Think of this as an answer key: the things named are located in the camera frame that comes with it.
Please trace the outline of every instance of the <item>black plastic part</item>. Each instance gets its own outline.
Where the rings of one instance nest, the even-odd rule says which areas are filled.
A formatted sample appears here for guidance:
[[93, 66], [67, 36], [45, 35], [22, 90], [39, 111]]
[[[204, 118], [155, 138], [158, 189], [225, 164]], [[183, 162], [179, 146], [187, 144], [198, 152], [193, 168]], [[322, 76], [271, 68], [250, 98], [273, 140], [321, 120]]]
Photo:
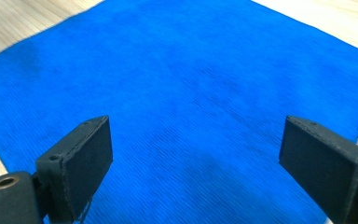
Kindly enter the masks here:
[[39, 215], [32, 178], [17, 172], [0, 176], [0, 224], [39, 224]]
[[83, 122], [37, 159], [38, 181], [48, 186], [53, 199], [48, 210], [50, 221], [77, 220], [112, 161], [107, 116]]
[[40, 183], [37, 173], [32, 175], [32, 180], [34, 183], [34, 192], [36, 194], [37, 204], [39, 207], [39, 214], [41, 217], [45, 217], [48, 214], [48, 211], [53, 209], [53, 199], [51, 192], [48, 186], [43, 186]]
[[358, 223], [358, 146], [311, 120], [287, 117], [280, 164], [334, 223]]

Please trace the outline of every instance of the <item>towel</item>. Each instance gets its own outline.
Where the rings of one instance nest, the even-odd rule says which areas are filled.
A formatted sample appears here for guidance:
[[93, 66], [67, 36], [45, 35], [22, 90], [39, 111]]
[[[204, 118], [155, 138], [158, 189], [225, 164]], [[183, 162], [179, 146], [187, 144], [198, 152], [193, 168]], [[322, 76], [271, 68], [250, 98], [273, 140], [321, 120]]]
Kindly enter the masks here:
[[284, 120], [355, 142], [358, 49], [249, 1], [117, 0], [0, 53], [10, 172], [101, 115], [115, 160], [86, 223], [324, 223], [278, 163]]

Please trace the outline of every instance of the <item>fabric texture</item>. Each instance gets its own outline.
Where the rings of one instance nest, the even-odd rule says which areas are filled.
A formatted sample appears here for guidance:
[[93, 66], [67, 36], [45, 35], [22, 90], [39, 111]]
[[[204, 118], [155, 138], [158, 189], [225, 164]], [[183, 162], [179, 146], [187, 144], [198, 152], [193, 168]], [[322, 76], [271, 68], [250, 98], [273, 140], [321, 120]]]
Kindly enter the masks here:
[[86, 223], [324, 223], [283, 125], [356, 141], [358, 49], [253, 2], [118, 0], [0, 53], [10, 172], [101, 115], [115, 160]]

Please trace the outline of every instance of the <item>blue cloth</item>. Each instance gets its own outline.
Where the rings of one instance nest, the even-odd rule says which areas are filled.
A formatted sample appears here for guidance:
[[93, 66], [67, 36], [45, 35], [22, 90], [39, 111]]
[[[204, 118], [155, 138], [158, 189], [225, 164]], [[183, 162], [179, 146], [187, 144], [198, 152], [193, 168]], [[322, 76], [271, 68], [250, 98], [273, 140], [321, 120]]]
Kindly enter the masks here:
[[358, 49], [248, 1], [119, 0], [0, 53], [10, 172], [101, 115], [115, 161], [87, 223], [323, 223], [278, 163], [284, 119], [356, 141]]

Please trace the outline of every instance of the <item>blue towel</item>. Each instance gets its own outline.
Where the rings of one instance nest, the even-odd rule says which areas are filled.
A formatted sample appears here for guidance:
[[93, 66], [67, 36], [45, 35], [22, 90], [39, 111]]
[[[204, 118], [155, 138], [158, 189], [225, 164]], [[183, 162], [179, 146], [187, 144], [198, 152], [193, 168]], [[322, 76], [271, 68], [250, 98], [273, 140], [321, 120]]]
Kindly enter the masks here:
[[101, 115], [115, 161], [86, 223], [324, 223], [278, 163], [284, 119], [355, 142], [358, 49], [249, 1], [118, 0], [0, 53], [10, 172]]

